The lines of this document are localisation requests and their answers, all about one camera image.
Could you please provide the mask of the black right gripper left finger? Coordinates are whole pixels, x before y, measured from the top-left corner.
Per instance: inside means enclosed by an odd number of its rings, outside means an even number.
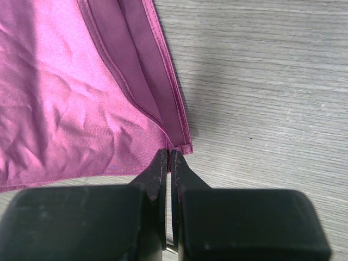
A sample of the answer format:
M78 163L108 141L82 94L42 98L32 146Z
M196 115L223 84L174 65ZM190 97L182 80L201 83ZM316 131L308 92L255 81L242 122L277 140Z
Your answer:
M1 219L1 260L161 260L168 152L124 185L26 189Z

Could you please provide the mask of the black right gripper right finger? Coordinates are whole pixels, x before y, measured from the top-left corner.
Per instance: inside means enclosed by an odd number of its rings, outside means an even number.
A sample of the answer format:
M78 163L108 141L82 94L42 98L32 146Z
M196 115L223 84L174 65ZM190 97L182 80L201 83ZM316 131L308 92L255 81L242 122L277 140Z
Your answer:
M173 244L180 260L330 260L309 198L288 189L217 189L171 155Z

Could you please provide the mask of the magenta cloth napkin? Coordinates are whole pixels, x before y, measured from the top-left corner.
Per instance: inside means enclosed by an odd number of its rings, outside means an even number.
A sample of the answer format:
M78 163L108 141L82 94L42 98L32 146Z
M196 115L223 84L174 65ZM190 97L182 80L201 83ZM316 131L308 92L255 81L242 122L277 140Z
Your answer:
M1 191L192 152L152 1L1 1Z

